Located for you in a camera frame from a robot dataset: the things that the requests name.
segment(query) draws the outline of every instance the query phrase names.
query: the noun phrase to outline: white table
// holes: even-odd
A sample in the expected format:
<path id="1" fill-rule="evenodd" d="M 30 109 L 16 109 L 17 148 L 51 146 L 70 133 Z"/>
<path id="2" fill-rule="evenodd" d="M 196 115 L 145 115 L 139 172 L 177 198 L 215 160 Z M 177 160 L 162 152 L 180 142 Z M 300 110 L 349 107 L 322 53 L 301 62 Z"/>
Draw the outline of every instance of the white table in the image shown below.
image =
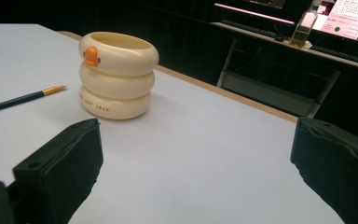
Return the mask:
<path id="1" fill-rule="evenodd" d="M 78 42 L 34 24 L 0 24 L 0 181 L 67 126 L 80 104 Z M 104 164 L 71 223 L 342 223 L 290 162 L 296 124 L 158 70 L 141 117 L 100 119 Z"/>

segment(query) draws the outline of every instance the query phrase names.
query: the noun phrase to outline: pen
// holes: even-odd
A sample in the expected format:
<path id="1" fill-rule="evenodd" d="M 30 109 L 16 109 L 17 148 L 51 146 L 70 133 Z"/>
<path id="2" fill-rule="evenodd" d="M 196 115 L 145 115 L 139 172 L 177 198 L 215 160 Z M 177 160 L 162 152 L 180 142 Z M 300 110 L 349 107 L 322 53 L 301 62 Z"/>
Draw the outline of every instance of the pen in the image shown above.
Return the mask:
<path id="1" fill-rule="evenodd" d="M 61 91 L 61 90 L 65 89 L 65 88 L 66 88 L 66 86 L 52 87 L 52 88 L 48 88 L 48 89 L 45 89 L 45 90 L 42 90 L 42 91 L 37 91 L 37 92 L 34 92 L 34 93 L 23 95 L 21 97 L 14 98 L 12 100 L 4 101 L 4 102 L 0 103 L 0 110 L 8 108 L 8 107 L 11 107 L 13 105 L 19 105 L 19 104 L 22 104 L 22 103 L 25 103 L 25 102 L 28 102 L 28 101 L 32 101 L 34 99 L 37 99 L 37 98 L 40 98 L 40 97 L 43 97 L 43 96 L 46 96 L 46 95 L 50 95 L 50 94 L 52 94 L 54 92 Z"/>

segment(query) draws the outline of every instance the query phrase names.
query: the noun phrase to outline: computer screen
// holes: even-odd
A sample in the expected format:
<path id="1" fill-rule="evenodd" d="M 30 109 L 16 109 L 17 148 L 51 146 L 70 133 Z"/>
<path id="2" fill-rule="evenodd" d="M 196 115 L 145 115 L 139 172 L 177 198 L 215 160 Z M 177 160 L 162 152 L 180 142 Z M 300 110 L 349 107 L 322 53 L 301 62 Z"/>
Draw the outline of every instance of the computer screen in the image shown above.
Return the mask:
<path id="1" fill-rule="evenodd" d="M 312 28 L 358 41 L 358 0 L 322 0 Z"/>
<path id="2" fill-rule="evenodd" d="M 310 3 L 308 0 L 217 0 L 214 5 L 258 19 L 295 25 Z"/>

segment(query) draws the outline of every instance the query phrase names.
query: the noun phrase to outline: bottle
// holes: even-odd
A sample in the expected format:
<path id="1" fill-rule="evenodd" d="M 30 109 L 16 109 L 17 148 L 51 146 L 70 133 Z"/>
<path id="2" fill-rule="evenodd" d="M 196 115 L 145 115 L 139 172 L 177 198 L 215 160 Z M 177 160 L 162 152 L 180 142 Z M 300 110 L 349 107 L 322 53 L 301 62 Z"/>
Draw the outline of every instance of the bottle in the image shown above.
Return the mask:
<path id="1" fill-rule="evenodd" d="M 290 45 L 299 49 L 302 49 L 305 42 L 310 35 L 313 24 L 318 18 L 319 1 L 313 1 L 310 8 L 304 12 L 301 20 L 298 22 L 295 32 L 290 40 Z"/>

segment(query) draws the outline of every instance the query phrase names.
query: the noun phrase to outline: orange duck beak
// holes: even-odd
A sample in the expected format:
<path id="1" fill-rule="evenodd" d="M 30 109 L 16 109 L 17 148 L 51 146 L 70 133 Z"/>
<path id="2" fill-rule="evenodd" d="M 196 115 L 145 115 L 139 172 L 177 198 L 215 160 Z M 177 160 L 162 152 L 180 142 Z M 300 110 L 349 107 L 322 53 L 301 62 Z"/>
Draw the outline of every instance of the orange duck beak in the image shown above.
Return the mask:
<path id="1" fill-rule="evenodd" d="M 101 62 L 101 58 L 98 58 L 98 50 L 95 47 L 89 47 L 84 51 L 84 63 L 89 66 L 96 67 Z"/>

